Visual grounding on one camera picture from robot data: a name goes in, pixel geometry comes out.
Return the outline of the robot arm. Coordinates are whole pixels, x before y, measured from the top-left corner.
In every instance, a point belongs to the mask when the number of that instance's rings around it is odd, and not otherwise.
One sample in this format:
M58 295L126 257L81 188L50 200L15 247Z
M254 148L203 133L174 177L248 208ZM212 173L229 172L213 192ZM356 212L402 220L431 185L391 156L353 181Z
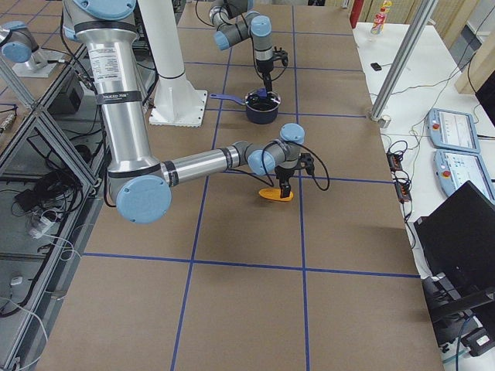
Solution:
M132 44L137 37L134 12L139 10L158 74L152 115L143 111ZM172 201L173 186L206 175L248 165L257 175L296 168L305 132L286 124L266 145L239 141L195 155L162 162L151 151L146 125L198 127L208 93L186 77L176 18L169 1L65 1L63 29L87 47L109 135L110 195L118 212L133 223L161 218Z
M209 17L216 32L214 41L226 50L249 39L252 41L254 66L267 92L272 92L271 73L276 61L288 66L288 53L274 46L271 20L253 10L253 1L214 1Z

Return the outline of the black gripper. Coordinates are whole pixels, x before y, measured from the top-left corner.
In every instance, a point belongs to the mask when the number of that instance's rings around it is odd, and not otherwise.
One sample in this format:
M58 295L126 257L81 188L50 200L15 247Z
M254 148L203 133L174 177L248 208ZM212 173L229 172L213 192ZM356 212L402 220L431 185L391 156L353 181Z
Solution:
M281 166L275 167L275 175L278 180L278 184L280 185L280 197L282 199L290 199L291 198L291 186L289 184L289 179L293 177L295 172L298 170L297 167L293 168L284 168Z
M260 72L265 92L272 92L271 71L262 70Z

